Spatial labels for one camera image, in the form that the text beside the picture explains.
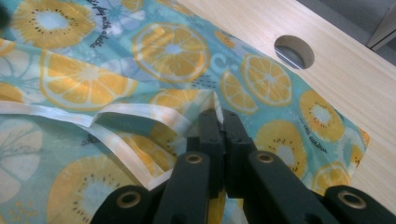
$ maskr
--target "kiwi print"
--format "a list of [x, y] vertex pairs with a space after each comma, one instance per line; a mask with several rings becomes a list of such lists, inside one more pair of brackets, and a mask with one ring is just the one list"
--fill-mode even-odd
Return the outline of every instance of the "kiwi print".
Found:
[[176, 156], [176, 149], [174, 141], [177, 139], [177, 134], [166, 125], [157, 122], [149, 133], [149, 138], [159, 147]]
[[115, 189], [138, 182], [114, 156], [74, 161], [58, 174], [49, 191], [48, 223], [91, 223], [94, 213]]
[[77, 44], [94, 28], [91, 12], [78, 4], [52, 0], [25, 0], [12, 16], [11, 27], [43, 49]]
[[337, 142], [335, 150], [338, 160], [347, 164], [346, 168], [352, 172], [361, 163], [365, 151], [364, 136], [349, 127], [345, 128], [344, 135]]
[[318, 138], [334, 142], [343, 135], [344, 125], [339, 116], [317, 92], [304, 92], [300, 96], [300, 109], [308, 127]]
[[259, 129], [255, 140], [258, 150], [275, 153], [301, 178], [306, 169], [306, 154], [297, 128], [289, 121], [276, 119]]

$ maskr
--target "round hole in table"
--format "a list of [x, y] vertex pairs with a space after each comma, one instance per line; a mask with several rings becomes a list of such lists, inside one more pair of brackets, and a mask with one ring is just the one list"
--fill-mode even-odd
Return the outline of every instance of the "round hole in table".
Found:
[[296, 69], [306, 69], [315, 61], [314, 51], [301, 38], [282, 35], [275, 42], [275, 51], [285, 64]]

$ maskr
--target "white fabric edge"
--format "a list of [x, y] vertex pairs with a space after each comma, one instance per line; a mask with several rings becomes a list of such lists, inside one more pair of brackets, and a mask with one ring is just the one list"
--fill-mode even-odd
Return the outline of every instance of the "white fabric edge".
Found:
[[168, 171], [166, 171], [166, 172], [163, 173], [162, 175], [159, 175], [159, 176], [157, 176], [157, 177], [151, 179], [151, 180], [148, 182], [147, 189], [148, 189], [148, 190], [152, 190], [152, 189], [157, 188], [157, 187], [160, 186], [163, 182], [165, 182], [166, 180], [168, 180], [168, 179], [171, 177], [172, 173], [173, 173], [173, 168], [170, 169], [170, 170], [168, 170]]
[[153, 179], [149, 169], [136, 155], [134, 150], [131, 149], [131, 147], [128, 146], [118, 135], [98, 124], [93, 124], [91, 127], [78, 125], [78, 127], [99, 139], [114, 153], [114, 155], [116, 155], [126, 168], [132, 172], [132, 174], [145, 188], [149, 186], [150, 181]]
[[0, 101], [0, 114], [34, 115], [48, 119], [71, 122], [84, 127], [90, 127], [93, 122], [93, 117], [88, 115], [69, 113], [55, 107], [25, 105], [10, 101]]

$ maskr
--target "black plastic part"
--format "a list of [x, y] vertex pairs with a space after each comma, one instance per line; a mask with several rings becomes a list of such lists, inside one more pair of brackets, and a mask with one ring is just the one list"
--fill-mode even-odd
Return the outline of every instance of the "black plastic part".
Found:
[[338, 223], [277, 155], [250, 153], [246, 171], [252, 187], [247, 199], [254, 191], [262, 205], [256, 209], [265, 211], [273, 223]]
[[245, 177], [243, 175], [244, 163], [248, 154], [255, 149], [253, 141], [245, 131], [241, 119], [229, 110], [223, 110], [225, 146], [225, 188], [230, 198], [244, 196]]
[[92, 224], [147, 223], [149, 191], [138, 186], [125, 186], [113, 191], [96, 211]]
[[396, 223], [396, 216], [382, 204], [352, 187], [328, 188], [323, 202], [341, 223]]
[[210, 198], [217, 198], [223, 189], [224, 147], [216, 111], [206, 110], [199, 116], [199, 151], [210, 157]]
[[209, 157], [200, 152], [178, 157], [153, 223], [206, 223], [209, 165]]

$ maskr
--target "yellow citrus print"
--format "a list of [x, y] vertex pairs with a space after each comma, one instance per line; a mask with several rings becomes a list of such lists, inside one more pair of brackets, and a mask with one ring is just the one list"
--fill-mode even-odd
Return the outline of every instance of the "yellow citrus print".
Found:
[[[27, 203], [23, 201], [16, 201], [15, 206], [9, 210], [9, 220], [12, 223], [33, 223], [32, 219], [35, 219], [40, 214], [40, 211], [37, 209], [38, 208], [35, 207], [31, 201]], [[0, 224], [6, 224], [6, 221], [0, 218]]]
[[49, 192], [47, 223], [90, 223], [106, 197], [136, 178], [113, 155], [79, 159], [58, 174]]
[[94, 28], [91, 12], [75, 3], [25, 0], [12, 16], [11, 27], [26, 43], [43, 49], [72, 46]]
[[341, 119], [317, 92], [304, 92], [300, 97], [300, 109], [308, 127], [319, 138], [334, 142], [344, 134]]
[[173, 143], [177, 139], [177, 134], [166, 125], [157, 122], [149, 133], [149, 139], [168, 153], [176, 156], [175, 146]]
[[218, 40], [229, 49], [233, 49], [235, 47], [235, 43], [231, 40], [231, 38], [224, 34], [222, 31], [215, 31], [215, 36]]
[[44, 52], [40, 61], [40, 90], [55, 105], [73, 110], [97, 110], [129, 96], [137, 82], [106, 69]]
[[1, 215], [0, 215], [0, 224], [6, 224], [6, 221], [3, 219]]
[[6, 82], [0, 82], [0, 101], [23, 103], [22, 93], [17, 87], [14, 87]]
[[354, 165], [355, 169], [358, 168], [359, 164], [361, 163], [362, 157], [363, 157], [363, 152], [361, 151], [361, 148], [358, 147], [357, 145], [353, 145], [349, 161], [351, 164]]
[[262, 125], [255, 140], [258, 150], [275, 153], [301, 178], [306, 169], [306, 153], [300, 133], [293, 123], [273, 120]]
[[143, 5], [143, 0], [122, 0], [122, 5], [131, 10], [131, 12], [136, 12], [140, 10]]
[[15, 42], [0, 38], [0, 57], [10, 53], [15, 48]]
[[180, 83], [198, 78], [209, 62], [204, 39], [188, 26], [154, 23], [133, 40], [137, 64], [163, 82]]
[[187, 16], [193, 16], [194, 13], [191, 12], [188, 8], [185, 6], [181, 5], [177, 0], [157, 0], [157, 2], [166, 5], [167, 7], [172, 8], [173, 10], [176, 10], [180, 13], [183, 13], [184, 15]]
[[147, 153], [165, 172], [175, 166], [176, 157], [157, 146], [147, 137], [133, 134], [132, 139], [136, 146]]
[[184, 114], [197, 94], [198, 90], [164, 90], [154, 95], [149, 103], [171, 107]]
[[363, 138], [364, 145], [366, 145], [366, 147], [368, 147], [369, 143], [370, 143], [370, 135], [367, 132], [365, 132], [363, 129], [361, 129], [359, 127], [358, 127], [358, 129], [359, 129], [359, 132], [361, 133], [361, 137]]
[[259, 110], [254, 100], [230, 71], [222, 75], [220, 88], [224, 99], [234, 110], [248, 115]]
[[324, 195], [328, 187], [349, 185], [349, 181], [350, 176], [344, 165], [339, 161], [335, 161], [318, 169], [312, 182], [312, 190]]
[[242, 62], [241, 72], [248, 88], [263, 103], [271, 106], [291, 103], [290, 77], [277, 63], [248, 54]]
[[224, 206], [226, 199], [225, 189], [219, 193], [219, 197], [209, 200], [209, 209], [207, 216], [207, 224], [219, 224], [224, 214]]

